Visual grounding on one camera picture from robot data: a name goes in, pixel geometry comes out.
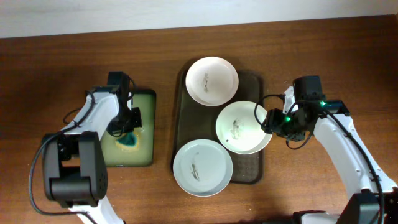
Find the green yellow sponge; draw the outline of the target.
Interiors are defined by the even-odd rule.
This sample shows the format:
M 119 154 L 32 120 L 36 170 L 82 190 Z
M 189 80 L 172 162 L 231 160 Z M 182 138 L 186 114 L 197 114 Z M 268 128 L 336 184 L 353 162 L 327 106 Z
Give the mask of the green yellow sponge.
M 130 132 L 118 138 L 115 142 L 115 145 L 123 151 L 138 151 L 140 140 L 140 133 Z

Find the cream white plate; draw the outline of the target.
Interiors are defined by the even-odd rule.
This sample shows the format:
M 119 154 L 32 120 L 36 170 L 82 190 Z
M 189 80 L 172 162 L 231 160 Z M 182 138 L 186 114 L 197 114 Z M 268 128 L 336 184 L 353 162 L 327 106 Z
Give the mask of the cream white plate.
M 267 111 L 251 101 L 226 106 L 216 119 L 216 135 L 222 145 L 237 154 L 254 154 L 264 149 L 272 135 L 261 129 Z

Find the light grey plate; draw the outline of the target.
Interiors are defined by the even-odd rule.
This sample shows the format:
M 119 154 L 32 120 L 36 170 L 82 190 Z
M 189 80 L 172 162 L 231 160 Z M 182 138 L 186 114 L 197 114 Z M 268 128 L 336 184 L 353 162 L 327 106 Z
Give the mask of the light grey plate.
M 233 162 L 221 144 L 197 139 L 178 150 L 172 170 L 178 185 L 186 193 L 196 197 L 211 197 L 230 183 Z

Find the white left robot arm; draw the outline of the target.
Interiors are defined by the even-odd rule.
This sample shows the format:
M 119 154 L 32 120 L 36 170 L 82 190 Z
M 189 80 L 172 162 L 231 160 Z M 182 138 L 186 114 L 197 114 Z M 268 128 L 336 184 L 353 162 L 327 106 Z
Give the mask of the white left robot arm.
M 45 196 L 83 223 L 123 223 L 106 196 L 108 173 L 100 141 L 111 124 L 119 133 L 137 127 L 140 118 L 130 109 L 131 100 L 128 86 L 94 87 L 75 118 L 44 137 L 39 152 Z

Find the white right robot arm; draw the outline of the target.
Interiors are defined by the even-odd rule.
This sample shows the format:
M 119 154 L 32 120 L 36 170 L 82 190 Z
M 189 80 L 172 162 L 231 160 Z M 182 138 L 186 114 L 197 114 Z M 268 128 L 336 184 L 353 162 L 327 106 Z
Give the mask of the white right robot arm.
M 397 223 L 397 184 L 380 168 L 359 137 L 342 101 L 326 100 L 320 87 L 290 87 L 279 96 L 284 109 L 259 119 L 267 134 L 325 148 L 349 197 L 340 215 L 295 212 L 294 223 Z

